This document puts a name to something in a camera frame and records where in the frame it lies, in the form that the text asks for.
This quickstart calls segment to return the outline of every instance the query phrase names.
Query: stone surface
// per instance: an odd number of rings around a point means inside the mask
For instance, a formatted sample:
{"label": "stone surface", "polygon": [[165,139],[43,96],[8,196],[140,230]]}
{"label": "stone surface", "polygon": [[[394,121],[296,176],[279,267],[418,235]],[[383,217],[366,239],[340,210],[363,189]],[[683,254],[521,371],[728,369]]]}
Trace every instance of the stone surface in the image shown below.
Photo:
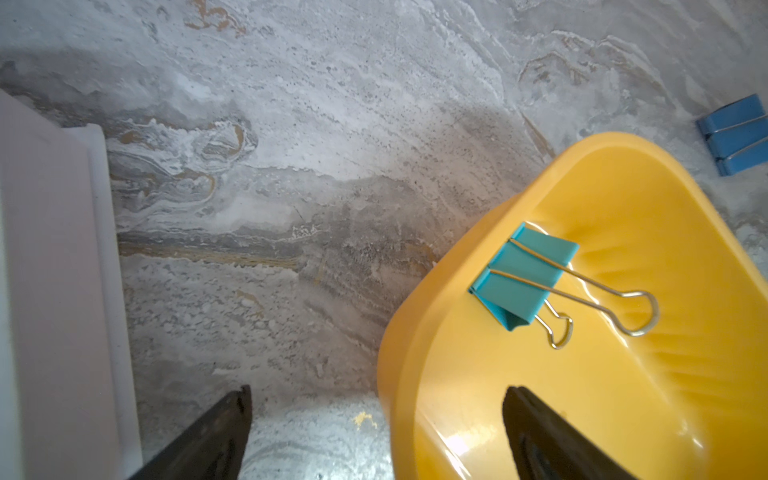
{"label": "stone surface", "polygon": [[768,273],[768,165],[693,123],[765,58],[761,0],[0,4],[0,86],[108,136],[145,456],[247,382],[243,478],[391,476],[389,317],[589,134],[669,150]]}

